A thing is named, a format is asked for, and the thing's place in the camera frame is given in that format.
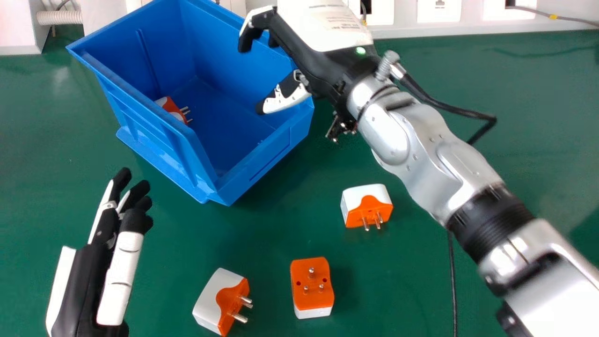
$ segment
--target green tabletop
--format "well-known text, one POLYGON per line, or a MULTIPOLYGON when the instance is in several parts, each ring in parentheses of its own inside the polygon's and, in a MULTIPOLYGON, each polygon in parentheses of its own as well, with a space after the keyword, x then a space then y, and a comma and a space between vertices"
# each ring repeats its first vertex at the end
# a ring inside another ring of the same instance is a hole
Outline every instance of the green tabletop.
MULTIPOLYGON (((450 336, 446 235, 356 137, 324 138, 331 108, 316 104, 309 136, 232 207, 199 204, 115 137, 116 118, 59 28, 41 56, 0 58, 2 336, 42 336, 62 245, 87 240, 109 178, 123 166, 152 185, 155 226, 144 242, 126 320, 131 336, 213 336, 191 314, 210 275, 245 276, 255 306, 230 336, 450 336), (382 231, 345 229, 345 188, 387 186, 395 210, 382 231), (335 306, 298 320, 289 265, 324 256, 335 306)), ((433 96, 494 113, 477 145, 538 216, 599 264, 597 31, 379 41, 433 96)), ((480 125, 447 116, 463 139, 480 125)), ((500 306, 456 250, 460 336, 503 336, 500 306)))

